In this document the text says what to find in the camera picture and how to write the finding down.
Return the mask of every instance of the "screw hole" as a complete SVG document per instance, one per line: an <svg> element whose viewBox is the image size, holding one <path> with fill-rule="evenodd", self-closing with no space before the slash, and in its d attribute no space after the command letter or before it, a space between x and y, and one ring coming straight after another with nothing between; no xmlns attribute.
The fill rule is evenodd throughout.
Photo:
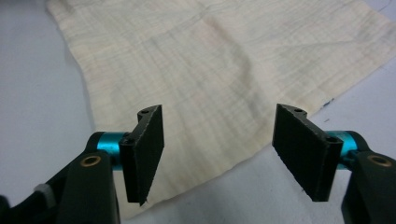
<svg viewBox="0 0 396 224"><path fill-rule="evenodd" d="M102 158L100 158L99 156L90 156L90 157L86 157L86 158L84 158L84 160L82 160L82 161L80 162L80 165L83 166L83 167L94 166L94 165L96 165L97 163L99 163L99 161L100 161L101 159L102 159Z"/></svg>
<svg viewBox="0 0 396 224"><path fill-rule="evenodd" d="M385 167L390 167L392 165L392 163L380 156L376 156L376 155L370 155L367 157L371 162L380 165L380 166L385 166Z"/></svg>
<svg viewBox="0 0 396 224"><path fill-rule="evenodd" d="M336 142L338 142L338 139L335 138L335 137L327 137L326 140L327 140L328 142L331 142L331 143L336 143Z"/></svg>
<svg viewBox="0 0 396 224"><path fill-rule="evenodd" d="M131 139L129 139L129 138L124 138L124 139L122 140L122 143L123 143L123 144L132 144L132 143L134 143L134 139L133 139L133 138L131 138Z"/></svg>

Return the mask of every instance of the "beige fabric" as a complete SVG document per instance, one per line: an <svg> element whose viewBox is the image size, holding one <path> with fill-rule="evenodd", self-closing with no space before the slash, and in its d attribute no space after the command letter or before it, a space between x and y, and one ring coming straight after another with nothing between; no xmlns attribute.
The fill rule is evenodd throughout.
<svg viewBox="0 0 396 224"><path fill-rule="evenodd" d="M49 0L99 131L163 105L147 208L270 143L276 103L318 111L396 53L396 26L355 0ZM124 197L123 217L142 211Z"/></svg>

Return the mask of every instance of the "blue metal ring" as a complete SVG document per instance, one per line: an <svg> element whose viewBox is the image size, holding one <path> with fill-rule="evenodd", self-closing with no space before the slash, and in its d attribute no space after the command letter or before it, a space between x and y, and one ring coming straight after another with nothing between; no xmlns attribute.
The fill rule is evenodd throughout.
<svg viewBox="0 0 396 224"><path fill-rule="evenodd" d="M125 133L103 133L98 142L97 149L106 151L111 158L114 158L113 170L122 170L119 141L124 135Z"/></svg>

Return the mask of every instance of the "white table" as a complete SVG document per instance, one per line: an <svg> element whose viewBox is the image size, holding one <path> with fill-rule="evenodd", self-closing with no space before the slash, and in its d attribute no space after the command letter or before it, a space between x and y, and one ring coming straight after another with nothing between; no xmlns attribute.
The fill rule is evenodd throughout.
<svg viewBox="0 0 396 224"><path fill-rule="evenodd" d="M366 0L396 21L396 2ZM396 59L311 118L353 130L396 158ZM93 132L84 81L44 0L0 2L0 194L15 205L85 147ZM349 171L312 203L271 146L231 171L124 223L342 223Z"/></svg>

